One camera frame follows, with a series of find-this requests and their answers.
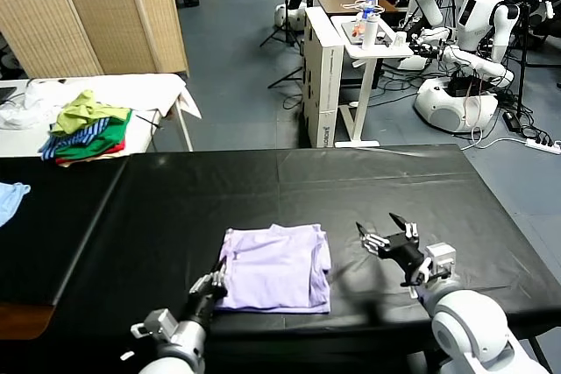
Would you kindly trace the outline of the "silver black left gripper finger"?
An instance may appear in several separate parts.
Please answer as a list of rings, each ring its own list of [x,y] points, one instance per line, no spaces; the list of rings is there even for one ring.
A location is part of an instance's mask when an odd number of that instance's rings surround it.
[[[224,298],[227,295],[225,284],[226,263],[218,262],[211,273],[212,293],[215,298]]]
[[[205,296],[212,294],[214,287],[212,274],[202,275],[189,289],[189,296]]]

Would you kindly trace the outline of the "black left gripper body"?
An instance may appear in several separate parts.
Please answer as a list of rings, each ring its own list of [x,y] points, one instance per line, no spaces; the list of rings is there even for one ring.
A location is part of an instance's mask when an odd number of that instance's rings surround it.
[[[200,326],[209,326],[215,305],[216,300],[210,293],[191,294],[183,308],[183,320],[196,322]]]

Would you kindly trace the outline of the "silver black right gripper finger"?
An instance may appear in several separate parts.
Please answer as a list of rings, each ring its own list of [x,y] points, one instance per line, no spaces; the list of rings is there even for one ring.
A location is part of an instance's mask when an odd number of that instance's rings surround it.
[[[400,229],[399,232],[390,236],[392,239],[405,238],[405,239],[418,239],[418,229],[415,222],[409,222],[403,216],[397,214],[390,214],[390,218],[395,225]]]
[[[367,229],[357,222],[356,227],[359,232],[361,245],[371,254],[378,255],[379,250],[384,250],[389,246],[389,240],[379,236],[375,230]]]

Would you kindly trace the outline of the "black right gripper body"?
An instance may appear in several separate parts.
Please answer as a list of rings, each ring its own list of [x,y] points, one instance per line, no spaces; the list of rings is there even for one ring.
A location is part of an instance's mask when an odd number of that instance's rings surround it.
[[[424,255],[419,250],[417,237],[389,237],[383,247],[379,247],[379,258],[391,259],[403,270],[405,280],[416,280],[416,271],[424,262]]]

